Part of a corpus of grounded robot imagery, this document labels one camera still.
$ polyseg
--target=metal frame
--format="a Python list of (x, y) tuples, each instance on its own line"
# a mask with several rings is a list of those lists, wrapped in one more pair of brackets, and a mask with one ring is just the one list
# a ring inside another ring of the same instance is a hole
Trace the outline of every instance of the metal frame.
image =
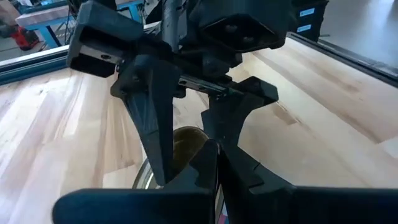
[[(137, 0), (137, 1), (131, 1), (131, 2), (126, 2), (117, 5), (118, 9), (124, 9), (124, 8), (129, 8), (131, 18), (133, 18), (135, 21), (142, 23), (142, 19), (138, 14), (137, 11), (137, 5), (144, 3), (143, 0)], [(62, 44), (59, 42), (57, 39), (57, 36), (54, 34), (54, 31), (51, 29), (52, 25), (60, 24), (63, 22), (66, 22), (67, 20), (74, 20), (73, 16), (66, 16), (62, 18), (57, 18), (53, 19), (51, 21), (45, 21), (45, 22), (40, 22), (37, 24), (32, 24), (25, 26), (24, 28), (27, 30), (38, 30), (42, 36), (47, 45), (50, 48), (56, 48), (62, 46)]]
[(67, 67), (69, 45), (0, 62), (0, 85)]
[(288, 37), (290, 37), (293, 40), (296, 40), (297, 42), (303, 45), (306, 45), (307, 47), (310, 47), (318, 52), (321, 52), (333, 59), (336, 59), (339, 62), (342, 62), (350, 67), (358, 69), (359, 71), (365, 74), (377, 78), (378, 80), (384, 83), (387, 83), (389, 85), (398, 88), (398, 77), (394, 77), (391, 74), (388, 74), (387, 72), (378, 69), (376, 66), (372, 65), (371, 63), (367, 63), (367, 61), (364, 60), (364, 57), (360, 57), (359, 55), (356, 54), (348, 54), (347, 50), (344, 51), (343, 49), (338, 50), (328, 47), (325, 44), (319, 44), (317, 42), (311, 41), (295, 33), (289, 33)]

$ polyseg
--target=metal rod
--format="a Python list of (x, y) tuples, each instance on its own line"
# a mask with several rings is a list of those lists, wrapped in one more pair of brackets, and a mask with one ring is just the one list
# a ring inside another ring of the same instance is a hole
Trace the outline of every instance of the metal rod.
[(173, 52), (178, 50), (178, 12), (180, 0), (162, 0), (162, 40), (168, 43)]
[(240, 92), (239, 90), (235, 90), (234, 88), (221, 86), (217, 83), (208, 82), (185, 74), (180, 77), (180, 85), (204, 93), (212, 92), (217, 94), (217, 93), (228, 92), (228, 93), (236, 93), (243, 95), (242, 92)]

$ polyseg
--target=floor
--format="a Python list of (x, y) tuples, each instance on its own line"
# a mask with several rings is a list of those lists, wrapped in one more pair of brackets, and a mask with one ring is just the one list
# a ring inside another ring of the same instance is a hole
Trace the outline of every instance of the floor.
[(398, 1), (330, 0), (322, 37), (341, 48), (398, 69)]
[(36, 53), (43, 45), (44, 42), (39, 42), (32, 50), (23, 51), (13, 38), (3, 39), (0, 37), (0, 61)]
[[(398, 90), (292, 39), (245, 54), (230, 71), (278, 87), (253, 111), (239, 146), (296, 185), (398, 187)], [(144, 161), (116, 76), (70, 69), (0, 86), (0, 223), (50, 224), (71, 191), (131, 188)], [(208, 100), (175, 99), (174, 128), (201, 127)]]

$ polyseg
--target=cable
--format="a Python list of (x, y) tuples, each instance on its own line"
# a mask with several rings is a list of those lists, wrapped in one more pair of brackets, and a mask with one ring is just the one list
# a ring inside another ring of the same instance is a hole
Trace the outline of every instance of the cable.
[(84, 2), (84, 0), (67, 0), (69, 5), (70, 14), (76, 18), (79, 12), (80, 5)]
[(69, 25), (69, 20), (70, 20), (70, 9), (68, 10), (68, 19), (67, 19), (67, 24), (66, 24), (66, 28), (65, 28), (65, 33), (64, 33), (64, 37), (63, 37), (63, 43), (66, 45), (67, 44), (67, 33), (69, 31), (68, 25)]
[(69, 44), (70, 43), (70, 39), (71, 39), (71, 37), (72, 37), (72, 35), (75, 33), (75, 29), (72, 29), (72, 31), (69, 33), (69, 37), (68, 37), (68, 40), (67, 40), (67, 43)]

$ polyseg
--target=wooden tabletop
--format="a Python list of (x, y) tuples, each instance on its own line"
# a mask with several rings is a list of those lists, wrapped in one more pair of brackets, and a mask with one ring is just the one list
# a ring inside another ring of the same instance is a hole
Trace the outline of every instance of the wooden tabletop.
[[(278, 87), (239, 145), (297, 185), (398, 187), (398, 90), (294, 40), (244, 55), (229, 73)], [(51, 223), (56, 199), (85, 187), (130, 188), (145, 155), (115, 76), (69, 69), (0, 86), (0, 223)], [(175, 128), (201, 127), (204, 95), (174, 101)]]
[(61, 6), (53, 9), (46, 9), (39, 12), (32, 12), (23, 14), (16, 19), (16, 22), (21, 27), (26, 27), (41, 22), (52, 21), (55, 19), (68, 17), (69, 6)]

